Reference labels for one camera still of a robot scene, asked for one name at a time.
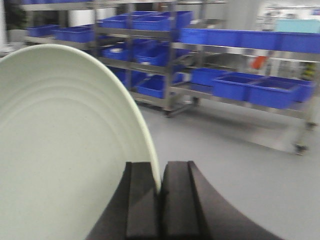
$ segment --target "red object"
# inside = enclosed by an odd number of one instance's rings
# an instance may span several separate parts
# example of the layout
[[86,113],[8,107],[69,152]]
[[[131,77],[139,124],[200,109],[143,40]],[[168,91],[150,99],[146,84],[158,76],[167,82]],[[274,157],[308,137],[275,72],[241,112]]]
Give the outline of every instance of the red object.
[[251,63],[253,69],[260,69],[267,61],[267,56],[257,56],[256,59]]

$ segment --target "shelf caster wheel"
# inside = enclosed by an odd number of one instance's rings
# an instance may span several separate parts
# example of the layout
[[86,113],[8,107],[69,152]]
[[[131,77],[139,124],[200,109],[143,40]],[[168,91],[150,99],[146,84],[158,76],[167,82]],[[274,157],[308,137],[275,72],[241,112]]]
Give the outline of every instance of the shelf caster wheel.
[[198,97],[193,97],[193,98],[192,98],[192,103],[193,103],[193,105],[195,105],[195,106],[199,106],[199,105],[200,105],[200,98],[198,98]]
[[306,123],[306,129],[309,131],[313,131],[315,129],[315,127],[317,127],[318,124],[315,122],[307,122]]
[[305,152],[308,150],[308,147],[305,145],[295,144],[295,154],[299,156],[303,156]]
[[171,111],[164,110],[163,116],[164,116],[165,118],[167,118],[167,119],[171,118]]

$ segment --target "green plant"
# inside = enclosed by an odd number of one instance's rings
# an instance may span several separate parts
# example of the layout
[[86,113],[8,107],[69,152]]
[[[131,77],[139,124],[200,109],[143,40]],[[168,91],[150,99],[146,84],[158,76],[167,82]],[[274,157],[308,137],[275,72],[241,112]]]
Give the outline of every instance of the green plant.
[[7,30],[24,29],[26,27],[26,12],[21,9],[20,5],[5,0],[4,11]]

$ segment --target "epoxy floor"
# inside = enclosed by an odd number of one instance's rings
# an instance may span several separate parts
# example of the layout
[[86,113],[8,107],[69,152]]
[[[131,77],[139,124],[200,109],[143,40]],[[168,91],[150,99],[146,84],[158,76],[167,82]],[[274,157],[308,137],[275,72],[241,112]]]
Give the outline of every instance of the epoxy floor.
[[194,161],[214,188],[265,229],[286,240],[320,239],[320,127],[309,133],[310,150],[297,156],[291,143],[299,119],[208,100],[173,118],[139,108],[162,172],[168,161]]

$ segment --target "blue storage crate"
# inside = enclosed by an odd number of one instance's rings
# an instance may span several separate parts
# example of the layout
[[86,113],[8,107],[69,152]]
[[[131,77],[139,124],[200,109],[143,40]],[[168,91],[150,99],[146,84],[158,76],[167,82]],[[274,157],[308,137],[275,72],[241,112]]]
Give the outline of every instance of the blue storage crate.
[[[126,79],[126,70],[121,69],[115,73],[117,78],[122,82],[123,85],[126,87],[128,86],[128,82]],[[141,81],[146,79],[147,74],[140,71],[131,71],[131,87],[135,87],[137,84],[139,84]]]
[[207,44],[208,29],[182,28],[180,40],[185,44]]
[[131,12],[132,16],[135,17],[146,17],[146,16],[152,16],[152,15],[157,15],[159,12],[157,11],[133,11]]
[[238,76],[222,76],[214,78],[212,95],[238,101],[249,100],[250,84],[255,80]]
[[166,16],[144,16],[133,20],[132,28],[138,30],[169,31],[170,21]]
[[28,31],[28,35],[31,37],[41,37],[41,36],[52,35],[54,33],[54,30],[58,28],[59,28],[58,25],[48,24],[48,25],[28,27],[27,31]]
[[81,32],[81,31],[90,30],[90,28],[87,26],[86,27],[84,26],[64,27],[64,28],[58,28],[53,30],[53,33],[57,40],[71,41],[71,33],[76,32],[78,30]]
[[279,33],[281,51],[320,54],[320,34]]
[[36,1],[35,0],[23,0],[22,3],[23,4],[35,4]]
[[276,32],[287,33],[320,33],[320,21],[317,19],[278,19]]
[[117,15],[102,19],[100,27],[112,29],[126,29],[127,28],[127,15]]
[[291,79],[291,78],[283,78],[283,77],[277,77],[277,76],[269,76],[266,78],[266,80],[272,80],[272,81],[279,81],[281,83],[290,83],[290,84],[296,84],[299,85],[300,88],[298,89],[296,96],[294,98],[294,101],[296,102],[305,102],[309,100],[316,90],[317,84],[313,81],[306,81],[306,80],[299,80],[299,79]]
[[[164,98],[164,87],[165,81],[164,76],[154,75],[149,80],[136,86],[137,92],[140,94],[152,96],[155,98],[163,99]],[[172,81],[173,84],[181,82],[183,76],[177,74],[175,79]]]
[[68,0],[70,3],[92,2],[93,0]]
[[165,46],[157,46],[152,49],[145,50],[136,56],[136,60],[140,64],[165,66],[169,60],[169,48]]
[[242,31],[240,47],[249,49],[279,50],[280,35],[271,31]]
[[85,27],[71,29],[67,32],[69,41],[77,43],[88,43],[95,40],[95,33],[91,29]]
[[[164,16],[164,17],[170,17],[171,12],[164,11],[158,14],[157,16]],[[177,11],[176,12],[176,28],[181,29],[185,26],[189,25],[193,18],[193,12],[192,11]]]
[[254,79],[254,80],[265,78],[265,76],[263,76],[263,75],[256,75],[256,74],[237,72],[237,71],[230,71],[225,76],[239,77],[239,78],[245,78],[245,79]]
[[136,86],[137,92],[140,94],[152,96],[155,98],[164,98],[165,82],[162,79],[153,79],[153,77]]
[[208,29],[207,45],[239,47],[242,31],[224,30],[224,29]]
[[36,4],[53,4],[54,0],[33,0]]
[[134,39],[133,46],[143,49],[152,49],[156,47],[157,41],[152,39]]
[[187,55],[189,52],[190,52],[190,50],[188,50],[188,49],[176,49],[175,50],[175,55],[178,58],[178,57],[181,57],[183,55]]
[[225,70],[216,70],[210,68],[198,68],[191,72],[191,83],[200,84],[206,86],[214,86],[213,79],[222,77],[223,75],[229,73]]
[[289,108],[297,95],[299,85],[265,80],[250,86],[249,102],[275,109]]
[[[156,11],[133,11],[131,13],[132,19],[135,20],[140,17],[146,17],[155,15]],[[112,29],[127,29],[128,14],[121,14],[117,16],[108,17],[101,20],[100,27],[102,28],[112,28]]]
[[126,49],[125,44],[117,44],[112,47],[108,47],[101,51],[101,54],[105,58],[116,59],[122,61],[129,60],[129,50]]

